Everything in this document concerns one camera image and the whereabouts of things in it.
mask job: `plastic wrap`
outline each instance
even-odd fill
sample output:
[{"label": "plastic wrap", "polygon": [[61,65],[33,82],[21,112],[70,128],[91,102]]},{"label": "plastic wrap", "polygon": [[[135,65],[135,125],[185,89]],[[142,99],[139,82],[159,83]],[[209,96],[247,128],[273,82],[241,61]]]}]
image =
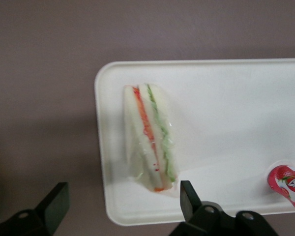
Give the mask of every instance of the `plastic wrap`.
[{"label": "plastic wrap", "polygon": [[126,86],[124,122],[130,176],[152,192],[172,189],[177,183],[177,168],[162,90],[149,84]]}]

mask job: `black clamp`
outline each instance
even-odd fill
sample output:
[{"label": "black clamp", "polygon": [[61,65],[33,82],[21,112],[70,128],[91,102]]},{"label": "black clamp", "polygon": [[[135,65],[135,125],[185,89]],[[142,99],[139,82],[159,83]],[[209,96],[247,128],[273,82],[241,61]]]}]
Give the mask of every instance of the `black clamp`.
[{"label": "black clamp", "polygon": [[216,203],[201,202],[190,181],[181,181],[180,207],[186,222],[170,236],[278,236],[256,212],[240,211],[234,218]]},{"label": "black clamp", "polygon": [[58,183],[33,209],[0,223],[0,236],[52,236],[69,210],[68,183]]}]

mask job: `gray surface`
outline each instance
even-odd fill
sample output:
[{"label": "gray surface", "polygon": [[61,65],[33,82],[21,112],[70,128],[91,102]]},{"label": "gray surface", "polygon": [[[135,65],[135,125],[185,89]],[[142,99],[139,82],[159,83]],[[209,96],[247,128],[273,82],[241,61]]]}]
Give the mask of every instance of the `gray surface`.
[{"label": "gray surface", "polygon": [[[97,71],[116,60],[293,57],[295,1],[0,0],[0,221],[68,181],[55,235],[167,235],[176,224],[107,218]],[[266,218],[295,236],[295,214]]]}]

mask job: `can label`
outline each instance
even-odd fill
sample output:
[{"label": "can label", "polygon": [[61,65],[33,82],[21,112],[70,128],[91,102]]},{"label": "can label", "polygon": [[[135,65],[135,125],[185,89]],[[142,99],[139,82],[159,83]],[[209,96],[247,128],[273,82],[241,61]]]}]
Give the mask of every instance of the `can label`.
[{"label": "can label", "polygon": [[268,175],[268,184],[286,197],[295,207],[295,169],[290,166],[277,166]]}]

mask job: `white tray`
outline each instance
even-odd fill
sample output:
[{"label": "white tray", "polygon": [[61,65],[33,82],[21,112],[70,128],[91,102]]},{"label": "white tray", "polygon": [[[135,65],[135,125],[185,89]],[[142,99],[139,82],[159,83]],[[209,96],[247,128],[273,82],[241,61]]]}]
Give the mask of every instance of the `white tray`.
[{"label": "white tray", "polygon": [[295,212],[266,175],[295,166],[295,59],[113,62],[95,79],[106,210],[119,225],[182,221],[179,198],[128,177],[123,86],[153,83],[167,93],[179,179],[226,213]]}]

